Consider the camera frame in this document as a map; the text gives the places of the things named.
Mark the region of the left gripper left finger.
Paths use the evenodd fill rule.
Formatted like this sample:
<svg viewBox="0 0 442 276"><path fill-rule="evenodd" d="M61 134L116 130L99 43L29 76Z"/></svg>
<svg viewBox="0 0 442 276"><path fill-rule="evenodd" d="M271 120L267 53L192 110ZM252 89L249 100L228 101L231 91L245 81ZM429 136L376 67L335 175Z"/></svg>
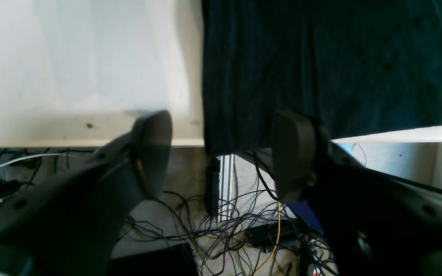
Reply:
<svg viewBox="0 0 442 276"><path fill-rule="evenodd" d="M0 276L104 276L126 218L158 199L172 146L168 111L137 119L80 168L0 207Z"/></svg>

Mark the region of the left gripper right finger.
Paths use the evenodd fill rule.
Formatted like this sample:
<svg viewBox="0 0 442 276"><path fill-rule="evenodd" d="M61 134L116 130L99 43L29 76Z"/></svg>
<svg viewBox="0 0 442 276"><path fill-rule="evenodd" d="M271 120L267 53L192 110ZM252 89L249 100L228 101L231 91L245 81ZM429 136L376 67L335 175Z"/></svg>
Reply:
<svg viewBox="0 0 442 276"><path fill-rule="evenodd" d="M313 118L273 126L278 198L309 206L341 276L442 276L442 191L364 167Z"/></svg>

